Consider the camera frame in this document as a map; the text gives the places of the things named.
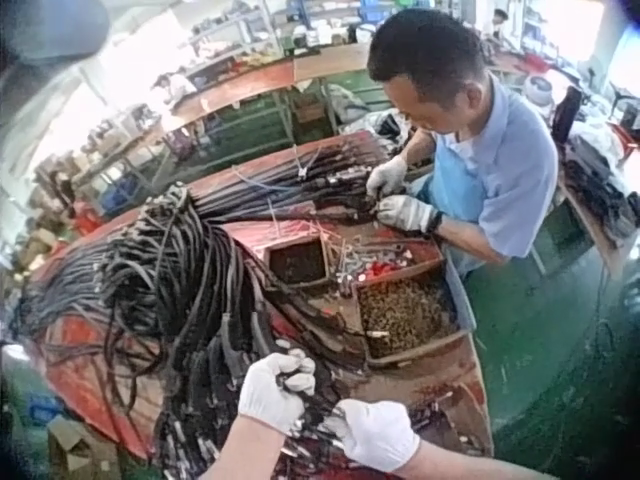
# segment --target blue apron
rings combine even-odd
[[[433,173],[413,182],[408,192],[451,218],[471,223],[478,223],[487,196],[482,180],[467,169],[464,160],[447,148],[442,139],[436,142]],[[460,276],[484,263],[452,246],[447,246],[446,251]]]

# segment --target man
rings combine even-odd
[[[369,195],[391,195],[430,155],[433,174],[378,204],[378,219],[443,240],[458,272],[525,257],[551,202],[557,151],[540,116],[490,74],[481,40],[453,18],[408,9],[376,32],[371,78],[418,127],[400,155],[376,167]]]
[[[180,72],[163,74],[158,77],[154,87],[159,90],[165,108],[171,110],[185,95],[196,93],[197,89],[189,79]]]
[[[84,237],[103,225],[98,212],[87,202],[76,198],[71,179],[66,173],[53,170],[49,173],[49,180],[56,199],[76,233]]]
[[[509,20],[507,12],[500,8],[493,11],[493,18],[485,23],[482,29],[482,36],[486,40],[500,42],[502,40],[502,26]]]
[[[297,372],[286,380],[293,392],[313,394],[313,360],[300,350],[274,353],[249,368],[220,458],[202,480],[268,480],[280,457],[286,435],[304,413],[295,394],[282,390],[276,377]],[[344,453],[361,465],[409,479],[492,480],[549,479],[526,468],[489,458],[467,457],[421,440],[411,429],[404,405],[343,400],[337,407],[344,416],[329,417],[325,427],[344,445]],[[251,461],[247,461],[251,452]]]

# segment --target black hair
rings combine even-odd
[[[504,10],[502,10],[501,8],[496,8],[493,11],[493,16],[494,17],[500,17],[503,22],[506,22],[507,20],[509,20],[509,14],[507,12],[505,12]]]
[[[170,75],[168,73],[163,73],[162,75],[158,75],[156,81],[153,83],[153,87],[159,87],[161,83],[170,81]]]
[[[367,68],[376,82],[406,75],[422,97],[446,107],[466,81],[483,77],[482,44],[449,15],[408,8],[375,33]]]

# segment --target white glove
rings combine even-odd
[[[316,380],[313,372],[316,365],[305,357],[302,350],[291,350],[288,355],[272,353],[249,367],[240,391],[238,414],[266,423],[276,430],[289,433],[294,422],[304,413],[300,397],[285,392],[276,383],[281,373],[295,375],[285,380],[293,392],[313,395]]]
[[[391,195],[402,186],[407,174],[407,162],[396,155],[388,162],[373,169],[367,180],[367,195],[378,198],[378,195]]]
[[[411,429],[407,409],[401,403],[366,403],[342,400],[336,410],[344,419],[331,416],[324,426],[343,443],[351,460],[381,472],[404,467],[420,446],[420,437]]]
[[[406,232],[426,233],[436,209],[408,195],[391,195],[378,203],[378,220]]]

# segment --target bundle of cables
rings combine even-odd
[[[365,369],[363,339],[339,315],[319,310],[281,282],[223,225],[274,216],[367,221],[364,183],[375,158],[357,153],[349,145],[314,152],[304,163],[296,159],[257,177],[238,174],[237,182],[198,198],[171,186],[149,200],[132,225],[72,250],[53,274],[27,285],[15,330],[37,339],[50,363],[102,355],[105,388],[125,412],[135,405],[137,379],[160,378],[164,399],[154,459],[168,478],[189,479],[215,461],[249,365],[282,351],[276,338],[282,334],[271,324],[275,309],[295,331],[287,341],[318,366],[316,395],[304,399],[309,415],[296,440],[288,441],[281,468],[293,478],[330,467],[336,461],[332,442],[317,426],[344,391],[336,371]],[[286,210],[309,200],[317,210],[345,208],[331,215]],[[44,341],[46,328],[69,315],[97,325],[104,341]],[[129,383],[126,398],[123,381]]]

